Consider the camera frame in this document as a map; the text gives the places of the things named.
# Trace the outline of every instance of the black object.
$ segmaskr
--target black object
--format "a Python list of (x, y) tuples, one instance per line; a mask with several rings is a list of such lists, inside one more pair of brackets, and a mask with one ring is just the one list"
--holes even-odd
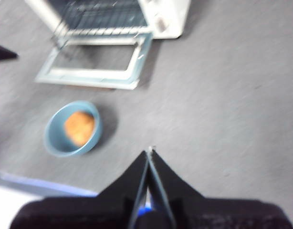
[(0, 60), (17, 58), (17, 54), (0, 46)]
[[(152, 211), (138, 216), (149, 187)], [(142, 152), (95, 198), (45, 198), (19, 211), (11, 229), (292, 229), (276, 205), (205, 198), (155, 152)]]

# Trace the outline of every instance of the blue bowl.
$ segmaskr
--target blue bowl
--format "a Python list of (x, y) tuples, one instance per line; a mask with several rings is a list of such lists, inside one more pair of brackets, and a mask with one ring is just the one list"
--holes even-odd
[[(81, 111), (90, 114), (95, 119), (94, 131), (88, 142), (82, 146), (76, 146), (66, 136), (64, 123), (74, 112)], [(75, 101), (61, 108), (50, 119), (45, 130), (44, 144), (46, 149), (55, 156), (81, 155), (91, 150), (99, 141), (103, 124), (96, 107), (86, 101)]]

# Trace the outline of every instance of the floor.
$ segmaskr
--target floor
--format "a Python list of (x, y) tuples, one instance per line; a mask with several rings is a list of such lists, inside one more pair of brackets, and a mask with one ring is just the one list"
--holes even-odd
[[(200, 193), (256, 198), (293, 222), (293, 0), (194, 0), (177, 40), (154, 41), (133, 91), (35, 83), (52, 33), (0, 1), (0, 171), (101, 191), (149, 145)], [(49, 118), (74, 100), (104, 120), (97, 147), (55, 158)]]

